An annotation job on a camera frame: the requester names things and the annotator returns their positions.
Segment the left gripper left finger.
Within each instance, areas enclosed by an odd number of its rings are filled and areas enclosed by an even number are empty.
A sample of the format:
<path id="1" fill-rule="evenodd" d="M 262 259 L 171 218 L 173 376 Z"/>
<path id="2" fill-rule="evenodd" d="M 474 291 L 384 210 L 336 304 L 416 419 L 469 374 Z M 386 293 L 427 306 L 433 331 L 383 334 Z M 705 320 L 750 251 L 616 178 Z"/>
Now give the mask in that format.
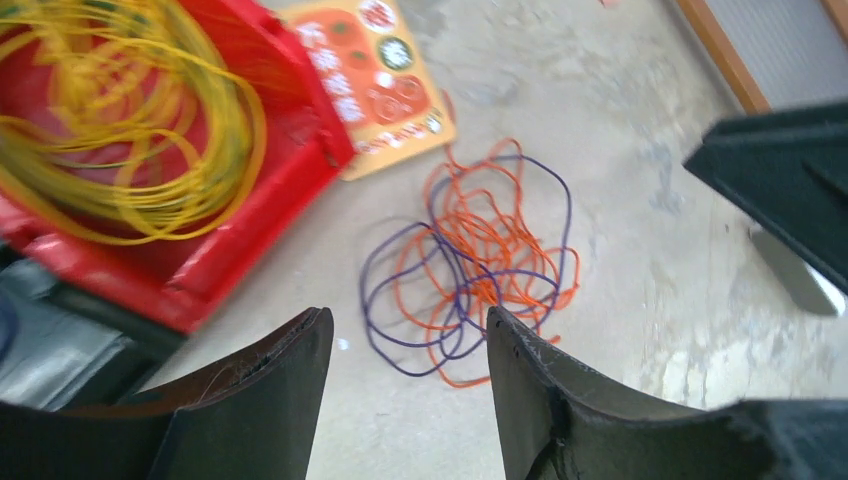
<path id="1" fill-rule="evenodd" d="M 303 479 L 333 345 L 327 308 L 117 405 L 1 407 L 5 479 Z"/>

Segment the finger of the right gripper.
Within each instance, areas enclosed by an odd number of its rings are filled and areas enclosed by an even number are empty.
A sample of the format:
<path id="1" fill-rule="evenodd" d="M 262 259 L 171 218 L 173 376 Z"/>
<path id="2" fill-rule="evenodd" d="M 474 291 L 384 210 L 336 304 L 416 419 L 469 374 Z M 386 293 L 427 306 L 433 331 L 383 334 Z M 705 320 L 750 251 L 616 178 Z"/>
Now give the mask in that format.
<path id="1" fill-rule="evenodd" d="M 847 289 L 847 103 L 721 120 L 685 169 Z"/>

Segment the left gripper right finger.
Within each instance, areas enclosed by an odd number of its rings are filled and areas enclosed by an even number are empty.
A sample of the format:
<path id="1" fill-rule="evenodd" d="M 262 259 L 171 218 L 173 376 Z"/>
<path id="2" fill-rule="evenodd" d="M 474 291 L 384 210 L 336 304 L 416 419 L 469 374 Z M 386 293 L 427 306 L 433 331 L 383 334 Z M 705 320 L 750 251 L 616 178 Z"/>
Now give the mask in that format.
<path id="1" fill-rule="evenodd" d="M 843 400 L 698 410 L 619 383 L 501 307 L 487 355 L 510 479 L 843 479 Z"/>

